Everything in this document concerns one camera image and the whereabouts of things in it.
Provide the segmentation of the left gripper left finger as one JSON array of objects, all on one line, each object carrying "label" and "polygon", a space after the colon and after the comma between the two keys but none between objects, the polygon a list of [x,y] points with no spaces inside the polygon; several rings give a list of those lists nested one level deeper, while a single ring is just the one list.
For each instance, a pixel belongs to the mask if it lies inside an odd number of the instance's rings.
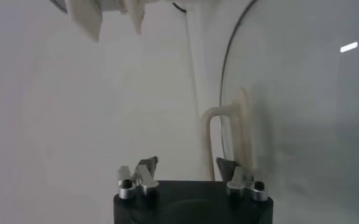
[{"label": "left gripper left finger", "polygon": [[121,166],[117,173],[118,197],[123,200],[133,199],[137,189],[145,197],[154,194],[159,186],[159,182],[154,180],[157,163],[157,156],[141,159],[133,173],[129,166]]}]

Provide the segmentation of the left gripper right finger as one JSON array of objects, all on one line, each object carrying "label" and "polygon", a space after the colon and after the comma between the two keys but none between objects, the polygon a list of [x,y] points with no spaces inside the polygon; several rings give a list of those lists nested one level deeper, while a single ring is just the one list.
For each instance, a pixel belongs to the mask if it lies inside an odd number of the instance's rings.
[{"label": "left gripper right finger", "polygon": [[265,183],[256,180],[254,172],[241,166],[236,161],[216,158],[216,163],[221,174],[222,181],[226,184],[227,195],[244,196],[244,191],[249,190],[251,199],[257,202],[267,201],[269,198]]}]

